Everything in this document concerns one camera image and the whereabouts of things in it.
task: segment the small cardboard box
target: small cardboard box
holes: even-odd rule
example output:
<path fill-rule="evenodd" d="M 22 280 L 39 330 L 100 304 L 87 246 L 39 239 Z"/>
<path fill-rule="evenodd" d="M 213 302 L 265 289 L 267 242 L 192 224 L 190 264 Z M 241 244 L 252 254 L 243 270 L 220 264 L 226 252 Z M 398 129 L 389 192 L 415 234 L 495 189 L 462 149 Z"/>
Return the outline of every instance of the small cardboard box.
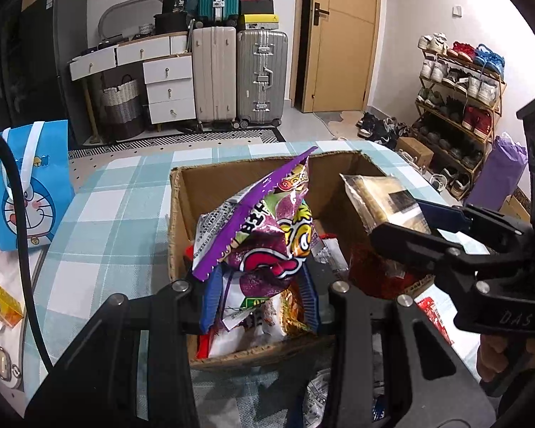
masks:
<path fill-rule="evenodd" d="M 412 137 L 398 138 L 395 150 L 398 151 L 399 149 L 406 151 L 412 157 L 415 157 L 416 165 L 420 168 L 428 167 L 432 160 L 432 156 L 434 156 L 434 152 L 431 149 Z"/>
<path fill-rule="evenodd" d="M 527 223 L 531 222 L 531 216 L 514 196 L 508 196 L 499 211 L 503 215 L 509 215 Z"/>
<path fill-rule="evenodd" d="M 281 156 L 172 169 L 169 225 L 171 280 L 183 278 L 187 273 L 183 253 L 190 246 L 191 240 L 194 240 L 198 217 L 217 208 L 241 189 L 288 161 L 288 156 Z M 384 174 L 359 152 L 323 153 L 309 158 L 309 192 L 306 201 L 314 220 L 319 221 L 322 229 L 337 235 L 341 251 L 348 260 L 352 243 L 368 243 L 368 237 L 361 218 L 347 197 L 340 173 L 374 176 Z M 302 336 L 228 356 L 199 360 L 194 358 L 196 336 L 187 336 L 187 346 L 193 368 L 212 369 L 277 362 L 310 346 L 328 345 L 328 338 Z"/>

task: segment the suitcase handle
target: suitcase handle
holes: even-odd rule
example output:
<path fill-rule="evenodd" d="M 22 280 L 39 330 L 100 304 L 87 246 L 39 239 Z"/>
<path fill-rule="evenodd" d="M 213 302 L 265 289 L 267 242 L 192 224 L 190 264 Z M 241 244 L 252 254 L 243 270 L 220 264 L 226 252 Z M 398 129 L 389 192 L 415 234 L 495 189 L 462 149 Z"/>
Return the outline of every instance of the suitcase handle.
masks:
<path fill-rule="evenodd" d="M 273 87 L 273 71 L 268 69 L 267 67 L 264 68 L 264 71 L 267 72 L 267 76 L 268 76 L 268 82 L 267 82 L 268 84 L 266 87 L 266 90 L 267 90 L 268 88 Z"/>

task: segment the purple bag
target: purple bag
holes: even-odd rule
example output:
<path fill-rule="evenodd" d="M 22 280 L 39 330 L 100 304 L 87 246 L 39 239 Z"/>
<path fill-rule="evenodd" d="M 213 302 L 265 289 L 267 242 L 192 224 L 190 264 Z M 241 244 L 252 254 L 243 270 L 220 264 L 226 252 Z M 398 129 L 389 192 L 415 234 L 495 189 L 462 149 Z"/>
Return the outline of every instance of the purple bag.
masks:
<path fill-rule="evenodd" d="M 466 204 L 499 211 L 505 198 L 515 191 L 527 165 L 527 149 L 507 134 L 498 136 Z"/>

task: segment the drawer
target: drawer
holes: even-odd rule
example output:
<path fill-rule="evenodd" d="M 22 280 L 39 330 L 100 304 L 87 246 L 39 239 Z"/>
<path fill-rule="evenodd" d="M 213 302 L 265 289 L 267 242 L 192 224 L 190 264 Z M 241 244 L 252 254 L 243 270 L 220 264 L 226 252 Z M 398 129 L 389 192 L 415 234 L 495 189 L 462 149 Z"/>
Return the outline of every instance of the drawer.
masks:
<path fill-rule="evenodd" d="M 196 118 L 194 98 L 155 102 L 149 104 L 149 111 L 151 112 L 151 122 L 153 124 Z"/>
<path fill-rule="evenodd" d="M 170 35 L 170 53 L 172 55 L 179 55 L 186 53 L 188 46 L 188 32 L 180 32 L 178 34 Z"/>
<path fill-rule="evenodd" d="M 146 84 L 177 78 L 192 78 L 192 56 L 174 56 L 143 62 L 143 72 Z"/>
<path fill-rule="evenodd" d="M 80 56 L 75 61 L 70 62 L 71 80 L 106 71 L 116 65 L 115 47 L 103 48 L 88 55 Z"/>
<path fill-rule="evenodd" d="M 117 47 L 117 65 L 169 55 L 169 37 L 132 41 Z"/>
<path fill-rule="evenodd" d="M 194 85 L 191 78 L 179 78 L 167 82 L 157 82 L 147 85 L 149 103 L 185 100 L 194 98 Z"/>

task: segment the shoe rack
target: shoe rack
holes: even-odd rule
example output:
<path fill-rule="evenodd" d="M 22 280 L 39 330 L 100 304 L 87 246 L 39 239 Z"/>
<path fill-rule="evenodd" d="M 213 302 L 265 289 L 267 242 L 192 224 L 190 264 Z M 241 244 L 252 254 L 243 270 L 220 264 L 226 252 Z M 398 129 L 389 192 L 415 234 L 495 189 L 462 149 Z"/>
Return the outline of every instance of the shoe rack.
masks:
<path fill-rule="evenodd" d="M 464 128 L 461 122 L 460 123 L 454 122 L 452 119 L 445 116 L 441 111 L 437 110 L 436 108 L 431 108 L 428 105 L 425 105 L 419 101 L 415 101 L 415 105 L 416 105 L 416 108 L 418 110 L 418 114 L 420 115 L 420 117 L 422 117 L 426 112 L 429 112 L 435 117 L 439 118 L 440 120 L 445 121 L 446 123 L 450 124 L 455 129 L 459 130 L 462 134 L 464 134 L 465 136 L 470 138 L 472 141 L 474 141 L 474 143 L 478 143 L 481 145 L 481 148 L 484 151 L 482 160 L 477 164 L 477 166 L 474 169 L 468 169 L 459 160 L 454 158 L 454 156 L 449 154 L 449 152 L 442 149 L 440 146 L 431 142 L 427 137 L 419 133 L 418 130 L 409 128 L 410 134 L 414 136 L 416 139 L 418 139 L 421 143 L 425 144 L 434 153 L 444 156 L 447 161 L 449 160 L 450 162 L 453 162 L 458 169 L 462 169 L 463 171 L 468 173 L 470 175 L 471 183 L 472 183 L 472 185 L 470 186 L 470 189 L 471 189 L 474 186 L 474 183 L 478 178 L 478 175 L 483 167 L 483 164 L 485 163 L 485 159 L 487 158 L 489 151 L 491 151 L 491 146 L 488 146 L 488 144 L 493 143 L 494 138 L 495 138 L 495 127 L 499 119 L 501 118 L 501 112 L 503 111 L 503 93 L 505 92 L 505 88 L 507 87 L 507 84 L 503 81 L 503 79 L 497 72 L 483 69 L 482 66 L 474 64 L 473 62 L 468 62 L 463 59 L 458 59 L 458 58 L 454 58 L 451 56 L 441 55 L 431 50 L 421 50 L 421 51 L 424 55 L 424 58 L 426 58 L 429 55 L 430 57 L 434 57 L 436 61 L 446 62 L 449 66 L 451 65 L 458 66 L 458 67 L 461 67 L 463 69 L 466 69 L 468 71 L 471 71 L 477 74 L 479 77 L 490 78 L 493 81 L 496 81 L 499 86 L 498 101 L 496 101 L 495 105 L 492 108 L 490 108 L 486 106 L 485 104 L 483 104 L 478 99 L 472 98 L 471 96 L 468 96 L 468 94 L 465 94 L 461 92 L 460 90 L 452 88 L 449 85 L 433 82 L 430 79 L 426 79 L 426 78 L 423 78 L 422 76 L 419 76 L 422 87 L 430 88 L 430 89 L 432 89 L 433 87 L 441 87 L 442 89 L 446 89 L 448 91 L 454 92 L 456 94 L 456 97 L 459 97 L 464 100 L 464 103 L 466 106 L 471 105 L 471 106 L 478 107 L 480 109 L 484 109 L 488 111 L 491 115 L 491 119 L 492 119 L 491 131 L 486 138 L 481 138 L 478 135 L 476 135 L 473 131 L 469 131 L 468 129 Z M 469 191 L 465 192 L 465 194 L 463 194 L 460 199 L 467 196 L 468 193 Z"/>

